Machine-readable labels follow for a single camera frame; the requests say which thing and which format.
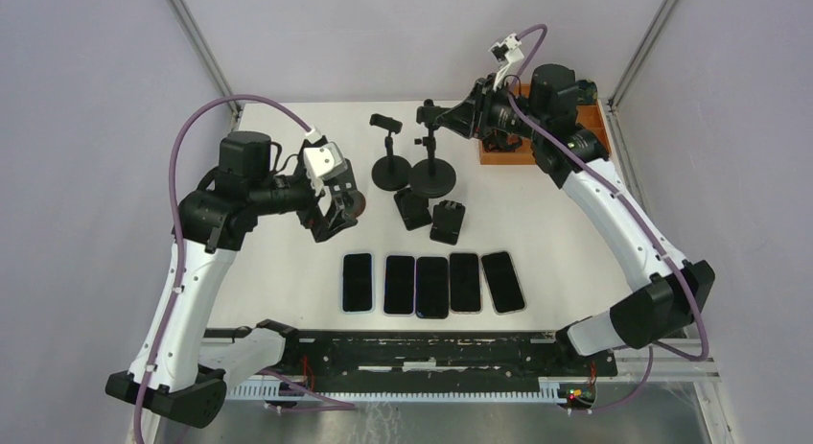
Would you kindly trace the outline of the brown base phone stand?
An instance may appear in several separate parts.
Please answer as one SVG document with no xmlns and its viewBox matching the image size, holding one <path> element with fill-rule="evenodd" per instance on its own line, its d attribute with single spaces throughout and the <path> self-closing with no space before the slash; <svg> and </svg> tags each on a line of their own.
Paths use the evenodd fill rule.
<svg viewBox="0 0 813 444">
<path fill-rule="evenodd" d="M 347 214 L 357 219 L 361 216 L 366 208 L 366 199 L 362 192 L 359 190 L 350 190 L 345 196 L 345 210 Z"/>
</svg>

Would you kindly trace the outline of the blue case phone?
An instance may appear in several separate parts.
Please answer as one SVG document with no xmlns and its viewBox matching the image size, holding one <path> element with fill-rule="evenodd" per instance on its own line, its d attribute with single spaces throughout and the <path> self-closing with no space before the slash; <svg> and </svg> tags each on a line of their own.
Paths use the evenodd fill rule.
<svg viewBox="0 0 813 444">
<path fill-rule="evenodd" d="M 344 313 L 371 312 L 374 306 L 373 256 L 351 253 L 343 257 L 341 310 Z"/>
</svg>

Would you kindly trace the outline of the black phone stand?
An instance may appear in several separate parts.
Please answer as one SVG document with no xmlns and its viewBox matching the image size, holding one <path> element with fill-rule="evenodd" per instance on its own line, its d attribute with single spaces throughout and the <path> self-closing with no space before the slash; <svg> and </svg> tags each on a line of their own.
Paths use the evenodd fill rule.
<svg viewBox="0 0 813 444">
<path fill-rule="evenodd" d="M 393 198 L 407 231 L 432 223 L 429 201 L 416 195 L 409 187 L 397 191 Z"/>
<path fill-rule="evenodd" d="M 457 201 L 441 200 L 433 207 L 430 239 L 446 245 L 457 245 L 466 207 Z"/>
</svg>

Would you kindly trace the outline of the lilac case phone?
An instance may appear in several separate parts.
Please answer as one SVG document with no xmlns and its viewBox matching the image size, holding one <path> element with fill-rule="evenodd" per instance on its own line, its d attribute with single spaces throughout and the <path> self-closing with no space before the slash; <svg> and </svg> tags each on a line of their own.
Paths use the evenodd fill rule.
<svg viewBox="0 0 813 444">
<path fill-rule="evenodd" d="M 413 315 L 415 311 L 415 258 L 391 255 L 385 261 L 383 311 L 387 315 Z"/>
</svg>

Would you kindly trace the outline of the black case phone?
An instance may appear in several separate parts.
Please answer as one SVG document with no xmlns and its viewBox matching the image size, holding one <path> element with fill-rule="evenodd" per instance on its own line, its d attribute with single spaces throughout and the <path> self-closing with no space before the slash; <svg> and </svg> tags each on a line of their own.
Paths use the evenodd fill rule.
<svg viewBox="0 0 813 444">
<path fill-rule="evenodd" d="M 420 318 L 445 319 L 450 312 L 449 262 L 419 257 L 415 271 L 415 312 Z"/>
</svg>

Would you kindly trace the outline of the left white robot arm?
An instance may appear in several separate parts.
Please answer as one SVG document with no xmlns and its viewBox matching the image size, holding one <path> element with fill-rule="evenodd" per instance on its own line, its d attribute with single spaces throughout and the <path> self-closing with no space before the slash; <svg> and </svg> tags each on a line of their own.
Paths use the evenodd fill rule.
<svg viewBox="0 0 813 444">
<path fill-rule="evenodd" d="M 322 243 L 356 225 L 363 208 L 352 163 L 336 143 L 310 132 L 290 175 L 272 170 L 272 148 L 261 132 L 229 133 L 218 165 L 179 203 L 158 308 L 135 360 L 108 378 L 109 396 L 202 429 L 234 387 L 267 367 L 285 375 L 299 366 L 301 349 L 288 340 L 294 329 L 270 320 L 227 346 L 203 347 L 221 284 L 261 217 L 293 213 Z"/>
</svg>

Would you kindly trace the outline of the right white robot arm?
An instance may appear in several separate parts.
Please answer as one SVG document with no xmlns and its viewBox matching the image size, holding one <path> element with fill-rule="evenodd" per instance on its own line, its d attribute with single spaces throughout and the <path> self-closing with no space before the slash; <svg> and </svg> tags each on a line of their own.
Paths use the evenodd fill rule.
<svg viewBox="0 0 813 444">
<path fill-rule="evenodd" d="M 592 355 L 620 347 L 656 345 L 704 361 L 710 347 L 702 311 L 715 272 L 705 260 L 687 259 L 649 219 L 606 146 L 578 124 L 578 96 L 573 70 L 543 64 L 526 96 L 491 74 L 462 102 L 433 113 L 430 124 L 465 138 L 502 133 L 528 141 L 536 165 L 584 212 L 621 266 L 630 294 L 558 332 L 553 359 L 561 372 L 577 375 Z"/>
</svg>

